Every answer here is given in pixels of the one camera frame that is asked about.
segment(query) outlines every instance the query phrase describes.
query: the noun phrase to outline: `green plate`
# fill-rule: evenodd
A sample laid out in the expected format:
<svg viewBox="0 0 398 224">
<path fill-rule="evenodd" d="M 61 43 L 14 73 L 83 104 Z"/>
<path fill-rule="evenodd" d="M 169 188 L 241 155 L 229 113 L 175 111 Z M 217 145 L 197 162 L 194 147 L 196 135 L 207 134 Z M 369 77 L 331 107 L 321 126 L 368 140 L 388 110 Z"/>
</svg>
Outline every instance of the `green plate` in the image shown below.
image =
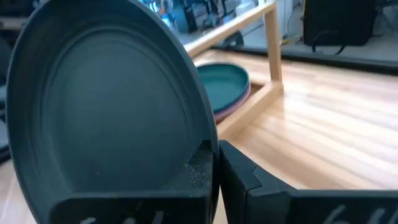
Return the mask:
<svg viewBox="0 0 398 224">
<path fill-rule="evenodd" d="M 249 75 L 239 66 L 213 63 L 197 68 L 214 114 L 233 106 L 249 88 Z"/>
</svg>

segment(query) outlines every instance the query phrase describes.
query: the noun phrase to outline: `wooden post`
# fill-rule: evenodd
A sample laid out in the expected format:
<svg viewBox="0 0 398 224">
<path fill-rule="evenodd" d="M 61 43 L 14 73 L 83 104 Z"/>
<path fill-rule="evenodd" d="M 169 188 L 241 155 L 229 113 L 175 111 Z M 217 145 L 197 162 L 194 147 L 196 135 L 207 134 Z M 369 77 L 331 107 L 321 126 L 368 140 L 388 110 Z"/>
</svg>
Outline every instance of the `wooden post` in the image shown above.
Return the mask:
<svg viewBox="0 0 398 224">
<path fill-rule="evenodd" d="M 282 71 L 280 64 L 279 25 L 277 7 L 274 7 L 264 16 L 264 24 L 268 40 L 268 60 L 273 82 L 282 82 Z"/>
</svg>

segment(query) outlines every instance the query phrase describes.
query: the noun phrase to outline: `dark green bowl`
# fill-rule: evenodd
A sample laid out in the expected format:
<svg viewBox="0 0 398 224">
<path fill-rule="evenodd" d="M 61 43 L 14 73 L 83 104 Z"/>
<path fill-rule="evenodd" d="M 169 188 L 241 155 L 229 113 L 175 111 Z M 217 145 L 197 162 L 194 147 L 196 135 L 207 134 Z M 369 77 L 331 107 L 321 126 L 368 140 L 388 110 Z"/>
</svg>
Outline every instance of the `dark green bowl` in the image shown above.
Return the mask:
<svg viewBox="0 0 398 224">
<path fill-rule="evenodd" d="M 239 66 L 212 63 L 197 68 L 214 114 L 233 106 L 249 88 L 249 75 Z"/>
</svg>

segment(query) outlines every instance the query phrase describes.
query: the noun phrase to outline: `wooden frame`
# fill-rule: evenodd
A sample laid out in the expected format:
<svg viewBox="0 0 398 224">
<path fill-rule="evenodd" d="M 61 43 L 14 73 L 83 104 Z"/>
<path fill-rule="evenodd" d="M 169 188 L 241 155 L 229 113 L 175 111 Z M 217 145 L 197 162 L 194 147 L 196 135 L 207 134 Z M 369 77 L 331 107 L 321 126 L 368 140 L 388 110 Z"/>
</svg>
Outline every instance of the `wooden frame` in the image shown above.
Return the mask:
<svg viewBox="0 0 398 224">
<path fill-rule="evenodd" d="M 191 44 L 185 45 L 185 50 L 191 58 L 209 49 L 211 46 L 224 40 L 249 23 L 264 17 L 266 37 L 268 42 L 268 60 L 271 82 L 266 83 L 264 77 L 249 74 L 252 84 L 261 85 L 262 88 L 253 94 L 233 114 L 217 125 L 220 139 L 231 139 L 256 118 L 265 108 L 271 105 L 283 92 L 282 70 L 280 65 L 279 26 L 277 20 L 277 7 L 275 2 L 261 4 L 244 13 L 231 22 L 213 30 Z"/>
</svg>

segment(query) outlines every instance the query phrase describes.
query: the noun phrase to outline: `wooden floor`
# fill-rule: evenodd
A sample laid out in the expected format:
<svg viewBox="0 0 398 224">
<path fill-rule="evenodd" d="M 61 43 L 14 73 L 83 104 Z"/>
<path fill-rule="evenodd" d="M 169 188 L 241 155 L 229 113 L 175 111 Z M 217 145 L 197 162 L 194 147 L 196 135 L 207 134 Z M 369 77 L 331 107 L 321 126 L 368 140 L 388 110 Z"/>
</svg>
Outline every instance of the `wooden floor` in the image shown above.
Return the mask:
<svg viewBox="0 0 398 224">
<path fill-rule="evenodd" d="M 265 58 L 209 51 L 197 63 L 268 71 Z M 301 189 L 398 189 L 398 77 L 283 62 L 285 93 L 234 139 Z M 0 167 L 0 223 L 34 223 L 12 164 Z M 215 223 L 226 223 L 223 209 Z"/>
</svg>

